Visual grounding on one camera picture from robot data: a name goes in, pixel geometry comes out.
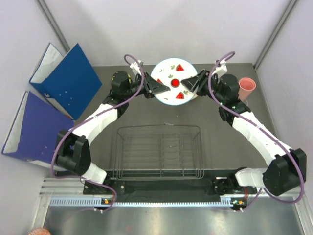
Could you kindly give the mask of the white plate with red pattern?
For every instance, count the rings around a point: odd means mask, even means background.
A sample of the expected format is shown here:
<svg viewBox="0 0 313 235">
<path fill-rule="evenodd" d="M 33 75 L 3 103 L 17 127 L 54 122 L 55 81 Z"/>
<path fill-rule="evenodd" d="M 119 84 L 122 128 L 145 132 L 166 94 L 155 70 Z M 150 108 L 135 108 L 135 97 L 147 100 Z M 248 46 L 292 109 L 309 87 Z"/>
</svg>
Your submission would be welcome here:
<svg viewBox="0 0 313 235">
<path fill-rule="evenodd" d="M 188 91 L 181 81 L 195 75 L 197 75 L 195 67 L 183 59 L 169 58 L 159 62 L 153 68 L 151 77 L 168 86 L 170 91 L 156 99 L 170 106 L 179 106 L 191 101 L 195 93 Z"/>
</svg>

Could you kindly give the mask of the pink plastic cup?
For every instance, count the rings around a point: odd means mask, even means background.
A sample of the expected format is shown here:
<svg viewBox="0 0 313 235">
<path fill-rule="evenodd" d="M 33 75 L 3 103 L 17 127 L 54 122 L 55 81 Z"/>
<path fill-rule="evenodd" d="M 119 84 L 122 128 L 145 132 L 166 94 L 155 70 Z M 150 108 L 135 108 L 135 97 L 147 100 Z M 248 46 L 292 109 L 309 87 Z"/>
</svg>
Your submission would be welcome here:
<svg viewBox="0 0 313 235">
<path fill-rule="evenodd" d="M 239 99 L 244 101 L 256 88 L 256 83 L 253 79 L 244 77 L 239 80 Z"/>
</svg>

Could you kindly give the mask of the clear faceted drinking glass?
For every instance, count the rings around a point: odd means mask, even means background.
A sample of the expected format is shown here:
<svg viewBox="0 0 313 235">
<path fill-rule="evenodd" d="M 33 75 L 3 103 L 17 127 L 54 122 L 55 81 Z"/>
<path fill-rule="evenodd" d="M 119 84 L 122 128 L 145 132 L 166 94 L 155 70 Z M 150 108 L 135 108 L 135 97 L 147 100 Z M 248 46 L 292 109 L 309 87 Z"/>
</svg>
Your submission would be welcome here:
<svg viewBox="0 0 313 235">
<path fill-rule="evenodd" d="M 248 100 L 247 100 L 247 99 L 241 100 L 241 102 L 242 102 L 242 105 L 243 105 L 246 109 L 249 109 Z"/>
</svg>

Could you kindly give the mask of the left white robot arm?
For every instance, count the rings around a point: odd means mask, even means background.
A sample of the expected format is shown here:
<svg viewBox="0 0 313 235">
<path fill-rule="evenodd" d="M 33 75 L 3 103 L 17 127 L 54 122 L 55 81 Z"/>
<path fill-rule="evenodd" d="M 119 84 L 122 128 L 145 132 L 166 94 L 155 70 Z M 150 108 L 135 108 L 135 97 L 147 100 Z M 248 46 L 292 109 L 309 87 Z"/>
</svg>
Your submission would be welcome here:
<svg viewBox="0 0 313 235">
<path fill-rule="evenodd" d="M 152 98 L 169 90 L 168 86 L 154 80 L 148 73 L 137 74 L 135 81 L 125 71 L 114 73 L 110 93 L 98 109 L 77 126 L 58 133 L 51 165 L 71 172 L 72 177 L 79 176 L 94 182 L 94 188 L 100 194 L 108 193 L 111 183 L 106 179 L 107 172 L 92 163 L 90 144 L 109 124 L 125 113 L 132 98 L 138 95 Z"/>
</svg>

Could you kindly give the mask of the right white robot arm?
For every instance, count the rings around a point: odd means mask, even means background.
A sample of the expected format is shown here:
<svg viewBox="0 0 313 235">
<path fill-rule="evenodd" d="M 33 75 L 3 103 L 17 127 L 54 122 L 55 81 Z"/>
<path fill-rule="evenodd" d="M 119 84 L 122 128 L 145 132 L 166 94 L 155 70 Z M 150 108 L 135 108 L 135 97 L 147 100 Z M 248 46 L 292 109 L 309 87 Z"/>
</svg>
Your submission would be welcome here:
<svg viewBox="0 0 313 235">
<path fill-rule="evenodd" d="M 208 96 L 219 104 L 223 121 L 241 133 L 261 154 L 267 169 L 241 168 L 228 181 L 232 193 L 241 193 L 246 187 L 264 189 L 270 196 L 280 196 L 296 187 L 304 194 L 306 181 L 306 154 L 292 149 L 276 138 L 239 97 L 238 79 L 218 70 L 157 69 L 151 77 L 162 89 L 156 98 L 175 106 L 189 101 L 188 95 Z"/>
</svg>

